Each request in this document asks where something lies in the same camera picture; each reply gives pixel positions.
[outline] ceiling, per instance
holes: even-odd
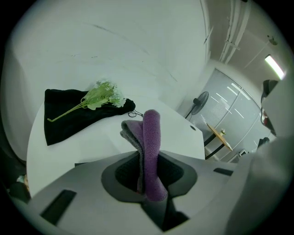
[[[206,0],[206,2],[210,25],[214,26],[210,39],[211,58],[219,60],[229,27],[231,1]],[[273,36],[278,44],[269,43],[268,35]],[[260,88],[264,80],[279,80],[273,69],[265,62],[267,55],[270,54],[285,73],[293,63],[293,55],[286,40],[267,14],[254,2],[252,2],[247,26],[238,47],[240,50],[235,50],[228,64]]]

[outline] flower stem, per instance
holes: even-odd
[[[49,122],[54,122],[54,121],[56,121],[56,120],[62,118],[63,116],[69,114],[70,112],[72,112],[72,111],[74,111],[74,110],[76,110],[76,109],[82,108],[82,107],[84,107],[84,106],[86,106],[85,103],[84,103],[84,102],[81,102],[80,104],[78,104],[77,106],[75,106],[75,107],[73,107],[72,109],[68,110],[68,111],[65,112],[64,114],[58,116],[57,118],[55,118],[55,119],[53,119],[53,120],[51,120],[50,118],[47,118],[47,120],[48,120]]]

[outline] black cloth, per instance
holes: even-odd
[[[48,118],[53,120],[77,106],[86,94],[87,91],[79,90],[48,89],[45,91],[44,131],[47,145],[53,145],[66,140],[100,119],[132,112],[136,107],[133,101],[127,99],[124,106],[120,108],[112,104],[102,105],[102,107],[96,110],[79,108],[54,122],[47,120]]]

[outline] white table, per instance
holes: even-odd
[[[161,148],[177,154],[205,159],[202,132],[176,111],[157,99],[127,96],[136,110],[144,113],[155,109],[160,113]],[[35,118],[27,152],[27,175],[31,196],[74,168],[75,163],[90,162],[136,150],[120,136],[121,122],[142,120],[128,114],[102,119],[70,138],[47,146],[44,134],[44,103]]]

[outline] purple towel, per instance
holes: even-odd
[[[121,136],[127,139],[140,153],[140,176],[138,191],[151,201],[162,201],[167,191],[157,175],[157,159],[160,149],[160,114],[148,110],[143,121],[122,122]]]

